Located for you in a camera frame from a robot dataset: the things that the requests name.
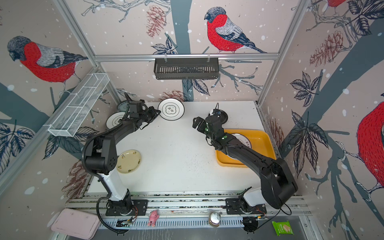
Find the white plate dark rim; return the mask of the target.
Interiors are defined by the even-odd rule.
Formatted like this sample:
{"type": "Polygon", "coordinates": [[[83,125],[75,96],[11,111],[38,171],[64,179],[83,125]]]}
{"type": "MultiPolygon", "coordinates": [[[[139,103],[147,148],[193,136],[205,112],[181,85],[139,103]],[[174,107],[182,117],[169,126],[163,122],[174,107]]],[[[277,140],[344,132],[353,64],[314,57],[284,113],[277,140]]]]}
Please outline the white plate dark rim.
{"type": "Polygon", "coordinates": [[[124,117],[125,112],[118,112],[112,114],[106,121],[106,127],[108,130],[118,126],[121,122],[121,119],[124,117]]]}

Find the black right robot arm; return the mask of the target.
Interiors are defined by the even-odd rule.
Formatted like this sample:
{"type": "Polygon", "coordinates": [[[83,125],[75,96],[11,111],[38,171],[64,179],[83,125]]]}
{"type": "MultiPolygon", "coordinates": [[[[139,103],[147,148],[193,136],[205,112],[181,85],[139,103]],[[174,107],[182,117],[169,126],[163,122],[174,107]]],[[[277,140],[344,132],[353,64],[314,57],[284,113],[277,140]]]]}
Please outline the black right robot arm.
{"type": "Polygon", "coordinates": [[[235,158],[259,176],[262,196],[271,207],[280,209],[297,192],[298,185],[284,159],[274,160],[242,144],[225,132],[218,117],[196,117],[193,128],[205,134],[215,150],[235,158]]]}

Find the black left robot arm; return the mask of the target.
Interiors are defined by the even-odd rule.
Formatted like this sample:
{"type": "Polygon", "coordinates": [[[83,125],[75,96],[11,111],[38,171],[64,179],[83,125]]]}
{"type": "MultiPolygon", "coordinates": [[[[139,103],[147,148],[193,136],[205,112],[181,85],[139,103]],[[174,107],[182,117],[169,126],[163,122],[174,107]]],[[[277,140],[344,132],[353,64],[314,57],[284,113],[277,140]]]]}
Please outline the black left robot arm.
{"type": "Polygon", "coordinates": [[[124,235],[128,231],[114,229],[103,220],[100,213],[100,202],[107,200],[107,208],[113,211],[130,213],[135,210],[135,218],[139,213],[132,202],[129,189],[122,183],[116,170],[118,163],[116,145],[129,134],[144,129],[143,123],[148,126],[161,113],[154,107],[148,107],[144,100],[134,101],[127,93],[125,93],[125,98],[129,109],[124,113],[119,124],[103,133],[88,137],[81,159],[85,171],[98,178],[107,191],[107,195],[99,198],[96,203],[97,216],[103,226],[117,235],[124,235]]]}

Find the white plate brown cloud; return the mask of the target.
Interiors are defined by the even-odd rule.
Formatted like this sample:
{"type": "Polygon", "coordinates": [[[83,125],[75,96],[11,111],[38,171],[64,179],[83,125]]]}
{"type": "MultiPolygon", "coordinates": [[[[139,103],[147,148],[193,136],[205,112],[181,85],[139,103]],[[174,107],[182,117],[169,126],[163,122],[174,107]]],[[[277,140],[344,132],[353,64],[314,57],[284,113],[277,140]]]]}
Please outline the white plate brown cloud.
{"type": "Polygon", "coordinates": [[[173,98],[162,100],[158,105],[158,110],[161,111],[160,116],[167,121],[179,120],[185,113],[183,103],[173,98]]]}

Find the orange sunburst plate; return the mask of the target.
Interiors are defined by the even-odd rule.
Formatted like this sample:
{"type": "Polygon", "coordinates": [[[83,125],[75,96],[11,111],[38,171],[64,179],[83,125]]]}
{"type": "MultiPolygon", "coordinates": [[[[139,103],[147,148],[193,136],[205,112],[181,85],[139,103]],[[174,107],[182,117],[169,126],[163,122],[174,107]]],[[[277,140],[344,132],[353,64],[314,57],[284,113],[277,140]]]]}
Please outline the orange sunburst plate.
{"type": "Polygon", "coordinates": [[[252,143],[246,136],[239,133],[234,133],[233,136],[236,137],[242,144],[246,145],[248,148],[252,148],[252,143]]]}

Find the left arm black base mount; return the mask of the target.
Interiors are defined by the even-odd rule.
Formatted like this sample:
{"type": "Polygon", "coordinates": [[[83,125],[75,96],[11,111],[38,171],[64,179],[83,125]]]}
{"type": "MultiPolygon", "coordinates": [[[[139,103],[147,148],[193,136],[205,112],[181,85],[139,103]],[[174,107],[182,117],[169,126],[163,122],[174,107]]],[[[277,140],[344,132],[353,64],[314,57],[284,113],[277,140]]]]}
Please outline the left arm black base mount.
{"type": "Polygon", "coordinates": [[[132,200],[130,192],[120,201],[108,200],[106,216],[145,216],[148,200],[132,200]]]}

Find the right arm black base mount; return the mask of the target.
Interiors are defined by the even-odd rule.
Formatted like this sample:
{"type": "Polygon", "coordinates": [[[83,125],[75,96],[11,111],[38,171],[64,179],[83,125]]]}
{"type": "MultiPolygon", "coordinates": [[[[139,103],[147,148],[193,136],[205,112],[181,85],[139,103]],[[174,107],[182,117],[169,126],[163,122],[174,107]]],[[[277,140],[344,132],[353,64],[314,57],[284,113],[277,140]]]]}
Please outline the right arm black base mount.
{"type": "Polygon", "coordinates": [[[237,198],[226,199],[226,210],[228,215],[266,215],[266,203],[261,188],[249,187],[237,198]]]}

